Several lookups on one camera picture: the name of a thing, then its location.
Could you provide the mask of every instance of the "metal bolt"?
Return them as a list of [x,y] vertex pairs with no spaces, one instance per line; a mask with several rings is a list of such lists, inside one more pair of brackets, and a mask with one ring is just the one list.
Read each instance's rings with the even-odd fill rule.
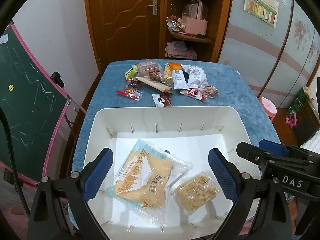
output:
[[45,183],[45,182],[47,182],[47,181],[48,181],[48,179],[49,179],[49,177],[48,177],[48,176],[44,176],[44,177],[41,179],[41,182]]
[[278,184],[280,182],[280,180],[277,177],[273,177],[272,180],[276,184]]
[[250,179],[250,174],[249,173],[244,172],[244,173],[241,174],[241,176],[244,179]]
[[71,173],[71,178],[76,179],[78,178],[80,175],[79,171],[74,171],[73,173]]

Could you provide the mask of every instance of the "door handle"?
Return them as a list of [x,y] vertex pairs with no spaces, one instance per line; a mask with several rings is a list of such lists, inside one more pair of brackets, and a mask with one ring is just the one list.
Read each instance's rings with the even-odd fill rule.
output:
[[145,7],[153,7],[153,15],[158,15],[158,0],[153,0],[153,4],[145,5]]

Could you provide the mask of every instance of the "blue fabric table cover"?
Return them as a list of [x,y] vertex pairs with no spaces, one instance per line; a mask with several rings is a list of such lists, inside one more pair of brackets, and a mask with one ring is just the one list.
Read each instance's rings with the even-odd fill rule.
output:
[[[125,84],[124,73],[132,65],[142,61],[150,60],[117,61],[109,64],[106,68],[92,97],[79,134],[72,171],[81,171],[83,169],[93,119],[99,110],[110,107],[155,106],[151,94],[158,94],[159,91],[148,85],[143,86],[140,101],[134,101],[116,93]],[[167,62],[199,66],[206,73],[208,82],[215,86],[219,92],[217,98],[201,102],[197,99],[180,95],[180,90],[174,90],[171,97],[172,106],[231,106],[238,111],[253,145],[258,146],[262,139],[280,143],[276,130],[257,97],[239,73],[230,66],[189,60],[156,60],[156,62],[162,67]]]

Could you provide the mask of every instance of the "pink storage case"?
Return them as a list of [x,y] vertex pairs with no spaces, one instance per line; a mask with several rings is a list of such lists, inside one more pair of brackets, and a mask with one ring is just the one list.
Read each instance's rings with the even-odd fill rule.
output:
[[190,18],[185,15],[182,16],[181,26],[185,33],[198,35],[205,35],[207,32],[208,21],[202,20],[202,2],[198,0],[197,18]]

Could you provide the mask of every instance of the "corner shelf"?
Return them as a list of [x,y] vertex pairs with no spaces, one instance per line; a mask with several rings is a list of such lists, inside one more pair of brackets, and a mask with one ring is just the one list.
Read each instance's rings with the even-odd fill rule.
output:
[[195,42],[201,42],[201,43],[211,43],[211,40],[207,39],[207,38],[198,38],[198,37],[193,37],[187,34],[181,34],[181,33],[177,33],[171,30],[170,27],[168,27],[169,32],[171,33],[171,35],[179,40],[184,40],[184,41],[195,41]]

